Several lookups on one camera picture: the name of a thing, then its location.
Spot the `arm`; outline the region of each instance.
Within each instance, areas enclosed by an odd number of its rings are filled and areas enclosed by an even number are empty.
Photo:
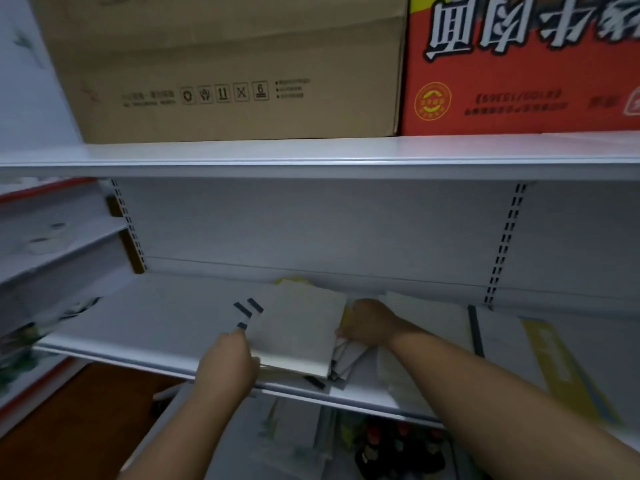
[[[201,480],[220,436],[255,384],[242,330],[223,333],[198,366],[193,393],[120,480]]]
[[[516,375],[358,300],[338,335],[396,356],[454,437],[499,479],[640,478],[640,454]]]

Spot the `red box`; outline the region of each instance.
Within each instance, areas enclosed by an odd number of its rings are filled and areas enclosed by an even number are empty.
[[[640,129],[640,0],[411,0],[403,135]]]

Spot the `yellow strip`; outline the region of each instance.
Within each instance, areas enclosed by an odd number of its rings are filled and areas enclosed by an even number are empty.
[[[436,1],[437,0],[411,0],[409,1],[409,13],[428,10]]]
[[[555,327],[541,320],[523,318],[520,321],[549,394],[587,419],[621,424],[609,400],[569,352]]]

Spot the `brown floor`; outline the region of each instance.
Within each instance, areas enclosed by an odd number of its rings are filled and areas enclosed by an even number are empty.
[[[156,418],[152,396],[181,380],[94,363],[0,438],[0,477],[109,479]]]

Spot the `round yellow seal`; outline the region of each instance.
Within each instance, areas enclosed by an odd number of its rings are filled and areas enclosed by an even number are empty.
[[[418,91],[413,108],[421,120],[437,120],[451,106],[451,91],[441,82],[430,82]]]

